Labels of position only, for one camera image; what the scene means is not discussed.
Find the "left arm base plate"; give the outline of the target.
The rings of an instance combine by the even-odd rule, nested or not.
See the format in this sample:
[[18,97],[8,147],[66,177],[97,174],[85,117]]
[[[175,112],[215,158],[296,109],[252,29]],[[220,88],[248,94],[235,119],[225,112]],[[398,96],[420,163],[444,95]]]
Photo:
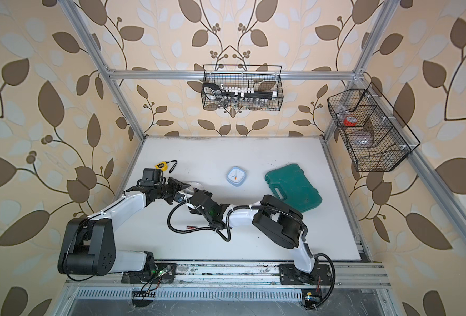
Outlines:
[[162,280],[162,283],[172,283],[176,276],[176,263],[154,263],[143,271],[125,272],[122,275],[123,284],[145,284]]

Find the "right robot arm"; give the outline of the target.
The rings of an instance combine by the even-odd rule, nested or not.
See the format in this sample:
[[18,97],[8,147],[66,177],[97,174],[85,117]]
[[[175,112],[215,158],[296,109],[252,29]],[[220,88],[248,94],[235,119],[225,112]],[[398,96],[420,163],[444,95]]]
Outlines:
[[[225,242],[232,239],[232,229],[253,226],[277,246],[287,249],[292,262],[281,264],[280,282],[283,285],[334,286],[335,267],[330,257],[323,253],[313,254],[307,243],[308,227],[303,214],[271,195],[265,195],[256,204],[218,204],[212,193],[197,190],[194,194],[179,193],[175,206],[167,217],[168,228],[177,234],[212,231]],[[202,216],[207,226],[177,229],[172,225],[173,214],[182,206],[189,212]]]

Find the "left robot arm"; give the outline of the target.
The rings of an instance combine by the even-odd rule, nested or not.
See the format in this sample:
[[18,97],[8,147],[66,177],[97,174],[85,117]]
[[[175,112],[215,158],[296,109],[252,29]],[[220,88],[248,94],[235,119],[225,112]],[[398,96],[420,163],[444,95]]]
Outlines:
[[154,184],[139,180],[136,186],[103,210],[67,223],[59,254],[57,270],[62,275],[104,276],[110,273],[141,273],[150,270],[148,254],[142,251],[118,250],[115,231],[131,216],[156,200],[169,204],[181,201],[183,190],[190,185],[174,178]]

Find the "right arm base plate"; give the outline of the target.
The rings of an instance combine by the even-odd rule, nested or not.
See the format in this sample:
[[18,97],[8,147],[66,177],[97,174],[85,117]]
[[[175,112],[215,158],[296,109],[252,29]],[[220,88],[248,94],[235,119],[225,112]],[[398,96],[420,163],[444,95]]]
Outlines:
[[280,283],[284,286],[330,286],[333,274],[329,265],[317,264],[310,273],[302,272],[295,268],[294,264],[281,264],[278,266]]

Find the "light blue alarm clock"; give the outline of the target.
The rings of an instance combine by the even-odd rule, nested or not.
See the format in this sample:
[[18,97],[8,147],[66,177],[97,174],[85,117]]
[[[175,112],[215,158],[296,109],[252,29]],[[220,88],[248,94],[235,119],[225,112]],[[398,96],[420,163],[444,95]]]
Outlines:
[[228,183],[235,187],[241,186],[246,180],[247,173],[240,167],[232,167],[226,176]]

